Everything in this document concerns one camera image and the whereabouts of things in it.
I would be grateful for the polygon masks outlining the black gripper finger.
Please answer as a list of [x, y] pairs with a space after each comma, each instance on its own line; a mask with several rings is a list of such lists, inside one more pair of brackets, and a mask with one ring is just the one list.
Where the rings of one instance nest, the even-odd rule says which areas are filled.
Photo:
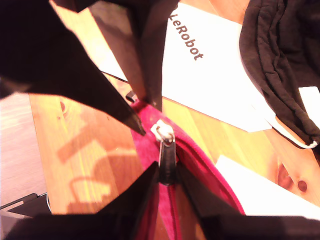
[[137, 76], [128, 78], [139, 100], [162, 109], [162, 67], [168, 19], [177, 0], [134, 0], [131, 23]]
[[176, 171], [182, 188], [200, 219], [241, 215], [237, 209], [212, 193], [185, 166], [177, 165]]
[[149, 200], [159, 193], [159, 166], [153, 162], [130, 187], [99, 211], [101, 215], [140, 217]]
[[67, 97], [146, 133], [47, 0], [0, 3], [0, 96], [16, 92]]

